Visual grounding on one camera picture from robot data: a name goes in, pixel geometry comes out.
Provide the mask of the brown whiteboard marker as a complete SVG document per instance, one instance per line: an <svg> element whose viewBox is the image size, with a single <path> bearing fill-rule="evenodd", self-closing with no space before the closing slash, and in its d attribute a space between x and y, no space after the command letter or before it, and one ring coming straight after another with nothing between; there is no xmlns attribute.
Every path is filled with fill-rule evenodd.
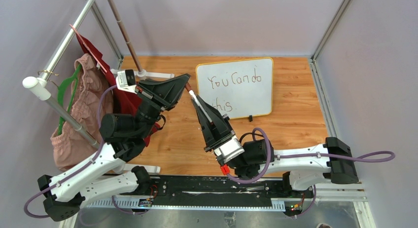
<svg viewBox="0 0 418 228"><path fill-rule="evenodd" d="M203 105L200 103L200 101L198 100L197 96L195 95L194 91L193 90L188 90L188 92L191 95L192 100L201 109L201 111L203 112L204 116L208 119L208 121L210 123L213 123L212 119L210 118L210 116L208 115L208 113L204 110Z"/></svg>

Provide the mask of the yellow-framed whiteboard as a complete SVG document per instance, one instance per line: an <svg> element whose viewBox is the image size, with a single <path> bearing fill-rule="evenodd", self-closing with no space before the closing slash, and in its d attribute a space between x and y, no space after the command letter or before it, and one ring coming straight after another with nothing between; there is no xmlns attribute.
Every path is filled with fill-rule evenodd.
<svg viewBox="0 0 418 228"><path fill-rule="evenodd" d="M270 57L199 64L199 96L229 118L269 115L273 110L274 61Z"/></svg>

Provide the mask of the brown marker cap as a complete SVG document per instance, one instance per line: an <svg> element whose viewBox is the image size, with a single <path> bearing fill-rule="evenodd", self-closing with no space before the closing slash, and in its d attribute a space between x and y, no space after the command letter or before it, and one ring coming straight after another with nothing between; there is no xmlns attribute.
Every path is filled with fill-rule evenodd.
<svg viewBox="0 0 418 228"><path fill-rule="evenodd" d="M191 87L191 85L190 85L189 83L186 83L186 85L185 85L185 89L186 89L188 92L193 92L193 89L192 89L192 87Z"/></svg>

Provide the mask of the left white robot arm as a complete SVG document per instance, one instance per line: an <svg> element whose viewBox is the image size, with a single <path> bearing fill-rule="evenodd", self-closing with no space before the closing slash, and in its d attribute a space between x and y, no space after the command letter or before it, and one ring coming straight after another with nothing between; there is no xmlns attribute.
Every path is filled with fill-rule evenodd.
<svg viewBox="0 0 418 228"><path fill-rule="evenodd" d="M104 115L100 124L103 141L95 153L60 175L38 179L45 216L60 222L103 198L131 192L153 195L147 169L135 166L124 171L124 166L145 149L145 139L156 129L162 113L176 106L189 79L189 74L183 74L164 81L136 81L133 71L120 71L117 88L141 99L136 114Z"/></svg>

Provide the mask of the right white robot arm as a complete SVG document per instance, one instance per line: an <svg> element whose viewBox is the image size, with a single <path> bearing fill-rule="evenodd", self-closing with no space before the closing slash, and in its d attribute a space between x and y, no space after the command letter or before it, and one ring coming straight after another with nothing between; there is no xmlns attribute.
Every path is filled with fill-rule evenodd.
<svg viewBox="0 0 418 228"><path fill-rule="evenodd" d="M222 174L239 184L251 184L264 175L283 172L281 190L294 197L301 190L318 183L356 184L359 181L349 146L336 137L327 137L316 146L275 150L266 132L259 127L243 142L234 132L229 117L190 93L205 141L206 152L212 152Z"/></svg>

